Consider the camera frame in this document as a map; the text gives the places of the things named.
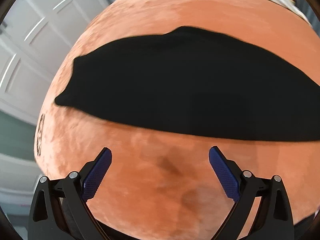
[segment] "white door panel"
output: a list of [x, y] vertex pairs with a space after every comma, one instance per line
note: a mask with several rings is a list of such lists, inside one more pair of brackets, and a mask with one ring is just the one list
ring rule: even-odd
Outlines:
[[5, 35], [0, 36], [0, 109], [35, 124], [53, 74], [31, 60]]
[[104, 9], [99, 0], [79, 0], [79, 4], [89, 17], [90, 21], [93, 20]]
[[0, 34], [0, 110], [36, 124], [49, 85], [107, 0], [17, 0]]

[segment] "orange velvet surface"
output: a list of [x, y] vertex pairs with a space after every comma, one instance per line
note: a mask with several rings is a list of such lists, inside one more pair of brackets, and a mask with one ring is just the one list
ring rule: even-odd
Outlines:
[[[263, 47], [320, 84], [320, 39], [300, 17], [271, 1], [116, 0], [78, 39], [44, 100], [40, 156], [35, 145], [36, 162], [44, 174], [64, 178], [109, 147], [112, 165], [87, 203], [96, 219], [140, 239], [210, 239], [233, 205], [208, 161], [210, 147], [217, 145], [243, 170], [263, 178], [280, 175], [294, 222], [314, 212], [320, 204], [320, 142], [240, 141], [159, 132], [54, 104], [69, 81], [75, 57], [116, 39], [167, 33], [182, 25]], [[241, 236], [249, 228], [248, 223]]]

